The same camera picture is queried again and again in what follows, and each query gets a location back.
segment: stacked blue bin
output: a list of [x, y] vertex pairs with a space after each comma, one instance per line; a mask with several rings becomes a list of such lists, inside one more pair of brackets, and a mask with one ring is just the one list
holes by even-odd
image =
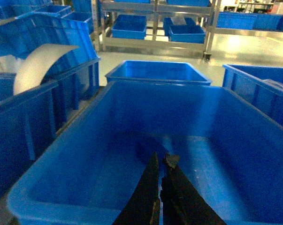
[[92, 13], [87, 12], [71, 12], [62, 17], [63, 19], [85, 22], [88, 25], [89, 33], [93, 33]]
[[55, 81], [13, 96], [15, 75], [0, 74], [0, 198], [55, 139]]
[[252, 30], [257, 19], [257, 14], [220, 12], [218, 28]]
[[0, 20], [52, 5], [51, 0], [0, 0]]
[[169, 5], [207, 7], [209, 0], [167, 0]]
[[25, 59], [46, 43], [79, 48], [61, 57], [40, 86], [16, 96], [15, 74], [0, 73], [0, 197], [99, 88], [99, 58], [86, 23], [32, 13], [0, 26], [0, 56]]
[[146, 16], [119, 15], [111, 30], [114, 38], [144, 39]]
[[283, 126], [283, 68], [224, 65], [230, 88]]
[[[186, 25], [190, 25], [190, 26], [196, 25], [196, 23], [194, 22], [194, 20], [192, 18], [185, 17], [184, 20], [186, 22]], [[164, 18], [163, 29], [164, 29], [164, 35], [165, 36], [169, 36], [169, 28], [170, 28], [170, 26], [173, 26], [173, 25], [174, 24], [173, 24], [171, 18], [169, 18], [169, 17]]]
[[133, 81], [104, 88], [14, 185], [9, 210], [22, 225], [112, 224], [145, 169], [137, 141], [148, 137], [180, 156], [226, 224], [283, 224], [281, 126], [224, 88]]

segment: gray floor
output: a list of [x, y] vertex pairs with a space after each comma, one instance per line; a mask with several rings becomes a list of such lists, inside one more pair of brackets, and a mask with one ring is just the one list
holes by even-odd
[[[100, 52], [100, 85], [107, 84], [105, 74], [123, 60], [155, 60], [191, 63], [196, 69], [213, 80], [214, 86], [221, 86], [223, 64], [244, 64], [283, 67], [283, 39], [263, 37], [242, 37], [216, 35], [213, 44], [213, 55], [209, 63], [201, 59], [189, 59], [169, 56], [153, 56], [117, 52]], [[4, 208], [5, 199], [0, 201], [0, 225], [6, 225], [11, 215]]]

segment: metal shelving cart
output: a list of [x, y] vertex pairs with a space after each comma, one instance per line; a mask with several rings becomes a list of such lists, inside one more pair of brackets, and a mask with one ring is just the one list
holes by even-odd
[[[241, 36], [253, 36], [253, 37], [271, 37], [271, 38], [283, 38], [283, 32], [278, 31], [263, 31], [263, 30], [239, 30], [239, 29], [224, 29], [217, 28], [217, 21], [221, 8], [221, 0], [213, 0], [211, 7], [189, 7], [189, 6], [176, 6], [168, 5], [163, 0], [155, 0], [150, 4], [142, 3], [127, 3], [127, 2], [114, 2], [106, 0], [102, 3], [102, 17], [101, 17], [101, 33], [102, 33], [102, 50], [106, 51], [107, 47], [129, 47], [129, 48], [142, 48], [151, 50], [162, 50], [159, 54], [169, 55], [170, 50], [176, 50], [180, 52], [180, 55], [184, 55], [185, 52], [197, 52], [202, 53], [205, 61], [209, 61], [212, 55], [211, 49], [215, 34], [226, 35], [241, 35]], [[94, 30], [100, 27], [97, 23], [97, 6], [96, 0], [92, 0], [92, 15]], [[112, 13], [112, 20], [110, 21], [110, 27], [104, 26], [105, 13]], [[124, 39], [111, 37], [111, 25], [115, 20], [116, 13], [129, 14], [129, 15], [146, 15], [153, 20], [153, 26], [150, 29], [153, 30], [151, 40], [137, 40], [137, 39]], [[171, 17], [177, 15], [184, 15], [184, 17], [197, 17], [205, 18], [206, 20], [206, 37], [203, 44], [195, 43], [183, 43], [183, 42], [166, 42], [157, 41], [158, 22], [164, 17]], [[96, 50], [100, 49], [99, 32], [95, 33], [95, 47]]]
[[[140, 49], [162, 50], [160, 54], [169, 54], [169, 51], [180, 51], [185, 53], [201, 53], [201, 56], [206, 56], [207, 43], [209, 39], [209, 29], [206, 29], [206, 38], [203, 44], [196, 43], [184, 43], [184, 42], [169, 42], [157, 40], [157, 31], [161, 29], [158, 27], [160, 19], [165, 17], [172, 17], [178, 15], [184, 15], [184, 17], [201, 17], [204, 18], [207, 24], [211, 23], [211, 19], [214, 13], [215, 0], [213, 0], [210, 7], [190, 7], [190, 6], [177, 6], [168, 5], [165, 1], [154, 0], [149, 4], [145, 3], [127, 3], [127, 2], [114, 2], [105, 0], [102, 2], [101, 13], [101, 33], [102, 33], [102, 50], [106, 51], [107, 47], [129, 47]], [[92, 15], [96, 16], [97, 6], [96, 0], [92, 0]], [[110, 26], [106, 27], [104, 15], [109, 13], [111, 15]], [[138, 39], [125, 39], [111, 37], [111, 25], [115, 20], [116, 13], [127, 15], [146, 15], [148, 19], [152, 20], [152, 27], [148, 27], [153, 30], [151, 39], [138, 40]], [[97, 19], [93, 18], [94, 30], [99, 27]], [[96, 49], [100, 49], [99, 33], [96, 33]]]

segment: white plastic sheet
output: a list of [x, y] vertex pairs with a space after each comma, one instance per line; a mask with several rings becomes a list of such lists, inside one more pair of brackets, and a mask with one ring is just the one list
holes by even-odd
[[64, 54], [78, 48], [74, 45], [44, 44], [36, 48], [19, 68], [14, 81], [14, 95], [41, 84], [50, 67]]

